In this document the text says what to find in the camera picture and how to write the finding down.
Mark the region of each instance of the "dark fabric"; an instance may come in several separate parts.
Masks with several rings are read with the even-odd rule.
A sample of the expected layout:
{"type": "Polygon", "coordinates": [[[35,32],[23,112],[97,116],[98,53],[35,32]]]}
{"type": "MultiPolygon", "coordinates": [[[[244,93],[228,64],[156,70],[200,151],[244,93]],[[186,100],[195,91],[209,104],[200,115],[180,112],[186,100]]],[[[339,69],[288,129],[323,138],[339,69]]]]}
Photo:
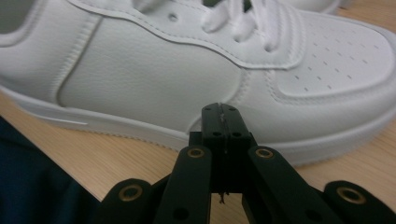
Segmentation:
{"type": "Polygon", "coordinates": [[[98,205],[90,193],[0,118],[0,224],[91,223],[98,205]]]}

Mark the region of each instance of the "white shoelace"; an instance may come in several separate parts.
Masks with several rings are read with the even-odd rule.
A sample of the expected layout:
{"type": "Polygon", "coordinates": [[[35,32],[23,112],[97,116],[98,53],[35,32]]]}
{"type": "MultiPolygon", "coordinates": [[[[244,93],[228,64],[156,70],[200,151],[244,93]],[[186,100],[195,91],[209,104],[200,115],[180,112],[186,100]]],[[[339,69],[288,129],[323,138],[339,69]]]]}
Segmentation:
{"type": "MultiPolygon", "coordinates": [[[[133,7],[141,12],[158,6],[163,0],[132,0],[133,7]]],[[[194,0],[202,4],[203,0],[194,0]]],[[[205,14],[202,27],[213,33],[227,22],[233,25],[233,39],[247,40],[257,29],[262,46],[272,51],[279,44],[279,14],[276,0],[250,0],[251,9],[244,12],[243,0],[221,0],[205,14]]]]}

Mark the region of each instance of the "black cloth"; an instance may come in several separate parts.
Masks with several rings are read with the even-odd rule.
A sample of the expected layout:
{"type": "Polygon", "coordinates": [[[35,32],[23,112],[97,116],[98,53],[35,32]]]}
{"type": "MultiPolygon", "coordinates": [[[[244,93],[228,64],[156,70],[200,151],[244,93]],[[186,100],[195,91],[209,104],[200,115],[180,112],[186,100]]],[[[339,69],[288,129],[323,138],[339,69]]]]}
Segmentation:
{"type": "Polygon", "coordinates": [[[0,117],[0,224],[91,223],[98,205],[0,117]]]}

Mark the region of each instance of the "white rubber midsole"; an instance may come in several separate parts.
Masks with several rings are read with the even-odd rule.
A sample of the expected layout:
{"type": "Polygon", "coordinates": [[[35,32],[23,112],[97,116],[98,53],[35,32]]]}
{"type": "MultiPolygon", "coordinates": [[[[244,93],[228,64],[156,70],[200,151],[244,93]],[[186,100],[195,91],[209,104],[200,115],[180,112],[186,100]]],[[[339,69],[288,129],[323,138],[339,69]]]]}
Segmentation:
{"type": "MultiPolygon", "coordinates": [[[[60,107],[21,95],[1,86],[0,90],[29,114],[57,126],[132,137],[177,151],[188,145],[188,133],[93,111],[60,107]]],[[[371,140],[393,119],[395,114],[396,107],[377,119],[341,133],[295,142],[259,143],[259,145],[278,150],[293,165],[326,160],[371,140]]]]}

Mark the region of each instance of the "wooden table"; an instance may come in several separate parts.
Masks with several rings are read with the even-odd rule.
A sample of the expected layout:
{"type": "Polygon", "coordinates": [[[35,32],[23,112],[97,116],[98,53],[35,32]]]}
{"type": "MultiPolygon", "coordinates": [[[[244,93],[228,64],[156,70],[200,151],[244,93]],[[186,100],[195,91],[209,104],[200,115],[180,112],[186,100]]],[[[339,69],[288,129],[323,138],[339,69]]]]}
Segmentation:
{"type": "MultiPolygon", "coordinates": [[[[340,14],[396,32],[396,1],[356,0],[340,14]]],[[[0,114],[99,200],[119,181],[141,178],[154,183],[168,175],[177,153],[149,143],[50,126],[21,112],[0,93],[0,114]]],[[[368,189],[396,211],[396,120],[371,143],[346,155],[297,171],[311,186],[345,179],[368,189]]],[[[248,223],[240,195],[219,204],[213,195],[211,223],[248,223]]]]}

